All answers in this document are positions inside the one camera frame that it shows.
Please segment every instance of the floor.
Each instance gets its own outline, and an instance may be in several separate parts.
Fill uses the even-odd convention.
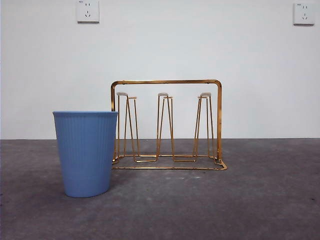
[[[320,139],[224,139],[223,159],[225,171],[113,170],[108,192],[72,198],[55,140],[3,140],[1,239],[320,239]]]

